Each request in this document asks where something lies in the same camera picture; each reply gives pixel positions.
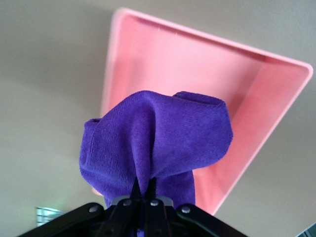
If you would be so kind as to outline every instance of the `screw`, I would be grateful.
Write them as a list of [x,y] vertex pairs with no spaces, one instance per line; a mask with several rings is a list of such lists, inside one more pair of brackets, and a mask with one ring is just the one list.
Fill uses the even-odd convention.
[[132,204],[132,201],[130,199],[127,199],[123,202],[123,206],[129,206]]
[[158,206],[158,204],[159,204],[158,200],[152,200],[150,202],[150,206]]
[[191,210],[190,210],[190,208],[188,207],[188,206],[184,206],[184,207],[182,207],[181,208],[181,211],[183,212],[183,213],[189,213]]
[[89,209],[89,212],[96,212],[98,210],[98,206],[93,206]]

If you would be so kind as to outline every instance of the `towel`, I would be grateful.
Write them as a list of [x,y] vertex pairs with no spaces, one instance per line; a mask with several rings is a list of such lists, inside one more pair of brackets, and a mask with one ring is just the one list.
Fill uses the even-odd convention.
[[175,207],[195,204],[192,170],[219,161],[232,138],[224,101],[139,91],[84,124],[80,172],[107,206],[130,194],[135,177],[142,194],[156,177],[158,196],[171,198]]

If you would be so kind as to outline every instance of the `pink plastic tray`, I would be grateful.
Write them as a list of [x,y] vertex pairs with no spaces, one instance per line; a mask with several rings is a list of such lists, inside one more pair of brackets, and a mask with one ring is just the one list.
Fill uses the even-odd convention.
[[140,90],[224,100],[232,145],[220,162],[194,170],[197,206],[215,214],[312,73],[309,64],[120,9],[112,19],[101,115]]

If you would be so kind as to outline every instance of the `microfiber cloth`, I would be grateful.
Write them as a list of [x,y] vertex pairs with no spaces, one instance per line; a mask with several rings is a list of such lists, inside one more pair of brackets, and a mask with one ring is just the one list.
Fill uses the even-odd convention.
[[175,207],[195,204],[192,170],[219,161],[232,138],[224,101],[140,91],[85,123],[80,172],[107,206],[130,194],[135,177],[142,194],[156,177],[158,196],[171,198]]

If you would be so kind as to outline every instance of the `cloth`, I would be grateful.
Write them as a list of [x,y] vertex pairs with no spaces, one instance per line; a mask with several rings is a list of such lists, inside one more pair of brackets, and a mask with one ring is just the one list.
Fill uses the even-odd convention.
[[219,161],[232,137],[224,101],[140,91],[85,123],[80,172],[107,206],[130,194],[135,177],[142,194],[156,177],[158,196],[171,198],[175,207],[195,204],[192,170]]

